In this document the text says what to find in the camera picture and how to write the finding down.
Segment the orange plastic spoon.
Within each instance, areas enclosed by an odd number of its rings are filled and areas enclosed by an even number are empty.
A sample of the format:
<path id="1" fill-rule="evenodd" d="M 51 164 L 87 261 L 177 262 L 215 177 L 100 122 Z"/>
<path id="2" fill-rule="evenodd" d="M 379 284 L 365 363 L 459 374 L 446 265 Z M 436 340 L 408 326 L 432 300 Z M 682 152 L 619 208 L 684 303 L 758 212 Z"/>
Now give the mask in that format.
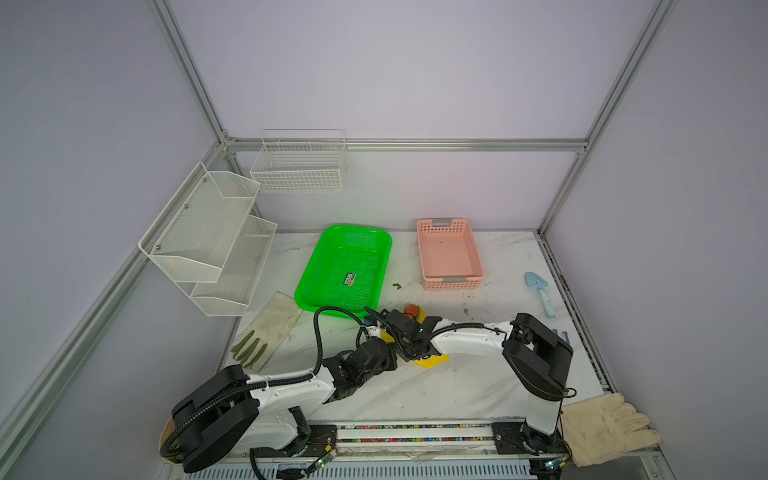
<path id="1" fill-rule="evenodd" d="M 408 318 L 417 320 L 421 314 L 421 308 L 415 304 L 407 304 L 403 309 L 403 313 Z"/>

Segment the yellow paper napkin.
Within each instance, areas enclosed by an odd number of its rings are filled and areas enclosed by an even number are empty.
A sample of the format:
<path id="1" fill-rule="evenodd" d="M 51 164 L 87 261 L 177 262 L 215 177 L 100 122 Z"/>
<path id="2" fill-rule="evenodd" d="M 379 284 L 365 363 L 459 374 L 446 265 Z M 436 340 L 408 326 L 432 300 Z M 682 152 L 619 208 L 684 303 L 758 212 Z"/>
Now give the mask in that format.
<path id="1" fill-rule="evenodd" d="M 426 319 L 427 315 L 425 311 L 421 308 L 421 314 L 419 315 L 419 318 L 416 320 L 419 324 L 422 324 L 424 320 Z M 384 340 L 386 343 L 393 344 L 395 342 L 394 338 L 386 333 L 384 330 L 380 331 L 379 334 L 380 338 Z M 419 365 L 425 369 L 436 367 L 440 364 L 443 364 L 445 362 L 448 362 L 450 360 L 450 357 L 447 355 L 431 355 L 429 357 L 414 361 L 415 365 Z"/>

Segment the green plastic basket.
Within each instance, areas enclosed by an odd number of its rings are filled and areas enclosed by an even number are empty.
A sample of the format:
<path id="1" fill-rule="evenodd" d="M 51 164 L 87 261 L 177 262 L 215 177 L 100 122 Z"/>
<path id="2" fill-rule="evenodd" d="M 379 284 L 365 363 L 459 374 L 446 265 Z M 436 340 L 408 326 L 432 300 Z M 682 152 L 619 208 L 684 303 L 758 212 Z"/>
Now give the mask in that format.
<path id="1" fill-rule="evenodd" d="M 375 309 L 393 240 L 380 229 L 335 225 L 320 236 L 294 293 L 308 312 L 333 306 L 359 318 Z"/>

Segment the pink plastic basket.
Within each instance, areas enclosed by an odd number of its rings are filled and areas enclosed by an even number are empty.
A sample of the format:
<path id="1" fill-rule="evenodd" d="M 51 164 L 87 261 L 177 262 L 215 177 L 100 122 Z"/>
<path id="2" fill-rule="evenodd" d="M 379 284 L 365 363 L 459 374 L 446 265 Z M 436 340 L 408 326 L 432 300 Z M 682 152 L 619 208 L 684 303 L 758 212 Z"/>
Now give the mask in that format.
<path id="1" fill-rule="evenodd" d="M 484 269 L 467 219 L 420 219 L 416 227 L 425 290 L 472 290 L 480 286 Z"/>

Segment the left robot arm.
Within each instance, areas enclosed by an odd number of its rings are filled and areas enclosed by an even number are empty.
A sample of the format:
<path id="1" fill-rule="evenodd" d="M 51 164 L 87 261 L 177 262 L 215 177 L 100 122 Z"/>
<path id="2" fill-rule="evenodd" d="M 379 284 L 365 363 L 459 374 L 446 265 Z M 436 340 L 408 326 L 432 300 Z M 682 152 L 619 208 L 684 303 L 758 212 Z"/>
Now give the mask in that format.
<path id="1" fill-rule="evenodd" d="M 325 312 L 357 324 L 355 350 L 323 356 L 320 316 Z M 224 368 L 174 407 L 173 429 L 160 442 L 160 456 L 180 463 L 186 473 L 201 471 L 226 457 L 251 429 L 255 449 L 296 455 L 311 434 L 307 411 L 348 398 L 374 376 L 397 368 L 393 345 L 371 336 L 355 314 L 321 307 L 312 325 L 316 361 L 311 369 L 269 377 L 248 375 L 239 365 Z"/>

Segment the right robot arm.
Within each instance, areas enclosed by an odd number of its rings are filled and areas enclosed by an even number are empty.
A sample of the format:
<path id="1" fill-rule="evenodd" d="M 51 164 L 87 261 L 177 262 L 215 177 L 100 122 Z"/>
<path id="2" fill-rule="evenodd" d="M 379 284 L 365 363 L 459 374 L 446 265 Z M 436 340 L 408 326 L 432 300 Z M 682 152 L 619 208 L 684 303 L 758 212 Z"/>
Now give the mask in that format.
<path id="1" fill-rule="evenodd" d="M 507 323 L 485 324 L 439 316 L 418 321 L 399 310 L 365 311 L 367 320 L 393 338 L 395 351 L 406 361 L 459 354 L 503 358 L 528 392 L 520 447 L 540 455 L 554 445 L 562 402 L 576 395 L 567 386 L 573 349 L 536 317 L 519 313 Z"/>

